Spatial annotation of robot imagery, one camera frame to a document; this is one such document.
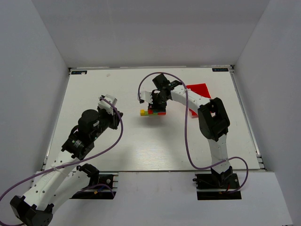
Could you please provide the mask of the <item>yellow wood cube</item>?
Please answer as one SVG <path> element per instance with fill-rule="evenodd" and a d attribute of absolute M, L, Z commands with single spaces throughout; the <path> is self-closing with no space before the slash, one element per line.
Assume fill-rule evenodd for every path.
<path fill-rule="evenodd" d="M 144 115 L 145 115 L 145 111 L 144 111 L 143 109 L 140 111 L 140 115 L 141 115 L 141 116 L 144 116 Z"/>

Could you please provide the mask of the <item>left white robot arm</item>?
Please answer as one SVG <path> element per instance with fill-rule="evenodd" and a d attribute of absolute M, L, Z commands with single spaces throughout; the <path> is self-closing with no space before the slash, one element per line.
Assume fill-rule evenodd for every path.
<path fill-rule="evenodd" d="M 80 189 L 97 185 L 99 170 L 88 161 L 101 154 L 88 154 L 108 128 L 123 128 L 122 115 L 115 103 L 106 99 L 100 99 L 97 110 L 82 113 L 50 168 L 36 174 L 40 179 L 27 192 L 11 199 L 10 206 L 22 224 L 49 225 L 64 202 Z"/>

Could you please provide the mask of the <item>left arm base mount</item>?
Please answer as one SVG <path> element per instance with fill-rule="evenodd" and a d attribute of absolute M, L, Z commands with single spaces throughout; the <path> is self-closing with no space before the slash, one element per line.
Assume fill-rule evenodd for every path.
<path fill-rule="evenodd" d="M 113 200 L 118 188 L 118 173 L 99 172 L 98 177 L 92 176 L 89 184 L 76 192 L 71 199 L 82 200 Z"/>

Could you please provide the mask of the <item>red plastic bin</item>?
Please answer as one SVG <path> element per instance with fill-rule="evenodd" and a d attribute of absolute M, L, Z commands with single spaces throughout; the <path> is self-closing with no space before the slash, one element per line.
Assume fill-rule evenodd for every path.
<path fill-rule="evenodd" d="M 208 87 L 205 83 L 187 85 L 187 88 L 190 89 L 192 92 L 198 94 L 199 96 L 211 99 Z M 197 118 L 198 115 L 196 113 L 196 110 L 192 109 L 192 107 L 194 106 L 192 101 L 193 101 L 193 99 L 191 99 L 191 97 L 189 97 L 189 112 L 190 112 L 191 118 Z"/>

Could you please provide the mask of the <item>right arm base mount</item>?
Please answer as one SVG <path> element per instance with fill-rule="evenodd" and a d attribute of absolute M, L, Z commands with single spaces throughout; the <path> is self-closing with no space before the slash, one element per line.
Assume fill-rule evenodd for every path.
<path fill-rule="evenodd" d="M 192 179 L 196 185 L 197 199 L 199 201 L 220 201 L 220 200 L 241 200 L 241 192 L 236 191 L 239 188 L 239 180 L 236 173 L 226 179 L 223 185 L 214 182 L 211 174 L 196 174 Z"/>

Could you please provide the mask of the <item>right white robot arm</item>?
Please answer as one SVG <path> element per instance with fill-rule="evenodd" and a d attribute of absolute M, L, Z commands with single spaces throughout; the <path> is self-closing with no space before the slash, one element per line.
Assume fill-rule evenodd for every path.
<path fill-rule="evenodd" d="M 223 186 L 232 175 L 233 169 L 228 160 L 226 146 L 230 120 L 222 100 L 217 97 L 203 97 L 188 89 L 181 81 L 170 82 L 164 73 L 156 74 L 152 80 L 156 89 L 152 92 L 140 92 L 141 100 L 149 103 L 148 113 L 165 113 L 168 100 L 181 103 L 196 113 L 199 129 L 210 147 L 212 179 L 217 186 Z"/>

